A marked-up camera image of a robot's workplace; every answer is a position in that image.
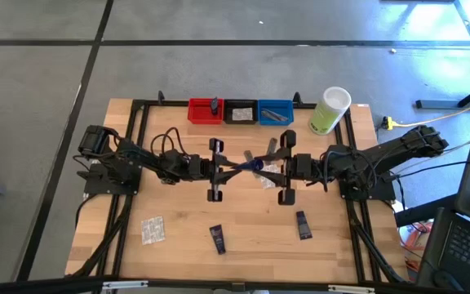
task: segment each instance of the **gray concrete floor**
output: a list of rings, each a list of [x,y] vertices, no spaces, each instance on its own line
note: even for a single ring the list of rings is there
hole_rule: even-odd
[[[103,0],[0,0],[0,38],[93,38]],[[116,1],[105,39],[468,40],[450,3],[288,1]],[[38,205],[89,47],[0,47],[0,282],[11,279]],[[470,47],[101,47],[69,151],[88,124],[101,124],[110,98],[290,99],[315,101],[330,86],[371,105],[375,120],[433,118],[446,111],[414,108],[418,99],[470,93]],[[470,113],[433,124],[451,145],[470,139]],[[407,130],[380,131],[379,140]],[[468,148],[428,163],[467,157]],[[32,278],[61,277],[81,202],[79,166],[67,160]],[[463,168],[442,178],[403,180],[407,204],[454,193]]]

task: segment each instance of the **white cable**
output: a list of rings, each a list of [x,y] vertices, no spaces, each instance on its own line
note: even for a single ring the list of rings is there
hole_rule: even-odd
[[[439,118],[428,119],[428,120],[417,122],[417,123],[413,122],[413,123],[404,124],[404,123],[398,123],[398,122],[393,121],[392,126],[393,127],[416,127],[416,126],[423,125],[423,124],[434,123],[435,121],[439,121],[444,118],[451,118],[451,117],[454,117],[455,115],[463,114],[464,112],[469,111],[469,110],[470,110],[470,107],[467,107],[466,109],[462,109],[452,114],[443,115],[443,116],[440,116]]]
[[[409,165],[408,167],[402,168],[400,171],[397,172],[397,174],[400,174],[401,172],[403,172],[403,171],[406,170],[406,169],[409,169],[409,168],[412,168],[412,167],[414,167],[414,166],[417,166],[417,165],[419,165],[420,163],[425,163],[425,162],[428,162],[429,160],[433,160],[434,158],[439,158],[439,157],[441,157],[441,156],[444,156],[444,155],[446,155],[446,154],[449,154],[449,153],[451,153],[451,152],[453,152],[453,151],[456,151],[456,150],[458,150],[458,149],[460,149],[460,148],[462,148],[462,147],[464,147],[464,146],[466,146],[466,145],[469,145],[469,144],[470,144],[470,141],[465,142],[465,143],[463,143],[463,144],[461,144],[461,145],[458,145],[458,146],[454,147],[453,149],[451,149],[451,150],[449,150],[449,151],[447,151],[447,152],[444,152],[444,153],[442,153],[442,154],[440,154],[440,155],[438,155],[438,156],[435,156],[435,157],[433,157],[433,158],[427,158],[427,159],[425,159],[425,160],[423,160],[423,161],[421,161],[421,162],[413,163],[413,164]]]

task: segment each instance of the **blue bin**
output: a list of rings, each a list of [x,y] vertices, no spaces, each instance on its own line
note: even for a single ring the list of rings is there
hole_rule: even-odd
[[[271,118],[266,118],[261,113],[263,109],[280,114],[288,118],[288,120],[284,122],[278,122],[272,120]],[[263,126],[288,126],[293,122],[293,103],[291,100],[259,100],[257,113],[259,114],[259,122]]]

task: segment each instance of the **wooden tabletop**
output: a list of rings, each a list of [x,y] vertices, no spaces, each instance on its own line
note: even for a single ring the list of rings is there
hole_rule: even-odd
[[[104,125],[121,136],[126,132],[131,100],[112,99]],[[335,144],[335,134],[318,136],[308,128],[312,109],[296,109],[295,122],[288,127],[260,125],[193,125],[186,107],[150,107],[144,147],[169,127],[177,127],[189,154],[211,156],[208,140],[224,141],[224,154],[244,162],[244,150],[263,155],[271,137],[286,130],[297,133],[294,154],[311,153],[313,158]],[[351,106],[352,123],[359,149],[377,144],[368,105]],[[345,122],[341,122],[347,144]],[[138,127],[134,131],[136,138]],[[160,149],[160,141],[154,151]],[[207,182],[162,185],[155,173],[144,170],[139,194],[134,197],[128,225],[121,273],[125,278],[167,278],[293,283],[356,283],[345,203],[336,182],[324,193],[322,185],[306,187],[294,181],[296,203],[277,204],[278,189],[263,189],[259,180],[243,172],[222,186],[224,201],[206,201]],[[73,239],[66,273],[78,270],[103,237],[110,195],[98,195],[82,209]],[[389,264],[407,278],[403,251],[392,211],[383,203],[369,201],[375,243]],[[304,211],[313,238],[300,241],[295,213]],[[141,221],[162,216],[166,239],[142,245]],[[227,253],[218,255],[209,228],[222,225]],[[109,251],[106,273],[111,272],[115,243]],[[369,258],[362,244],[366,277]]]

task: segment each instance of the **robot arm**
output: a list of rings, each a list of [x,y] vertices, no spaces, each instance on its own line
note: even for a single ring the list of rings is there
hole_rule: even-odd
[[[110,148],[110,138],[117,148]],[[390,181],[388,171],[397,165],[412,159],[433,157],[441,154],[447,142],[432,127],[419,126],[408,131],[404,136],[376,145],[375,147],[356,150],[345,145],[331,145],[319,159],[312,159],[311,154],[292,154],[296,145],[296,134],[285,131],[280,138],[280,148],[270,155],[255,157],[249,163],[232,163],[222,155],[224,142],[210,139],[211,158],[201,158],[197,154],[184,154],[177,149],[167,150],[163,154],[153,154],[142,149],[128,139],[121,138],[111,128],[89,126],[82,138],[78,151],[86,159],[99,160],[107,175],[101,175],[115,185],[129,185],[138,180],[140,167],[145,167],[157,174],[163,184],[174,185],[181,180],[208,180],[208,201],[222,201],[219,185],[225,185],[229,179],[242,170],[252,171],[270,179],[281,187],[278,202],[282,205],[295,203],[295,191],[290,188],[292,180],[306,180],[311,184],[322,183],[327,191],[327,183],[333,180],[343,181],[349,187],[348,196],[352,199],[368,199],[370,190],[377,181]],[[282,161],[282,173],[262,171],[263,161]],[[92,177],[92,171],[80,171],[85,179]]]

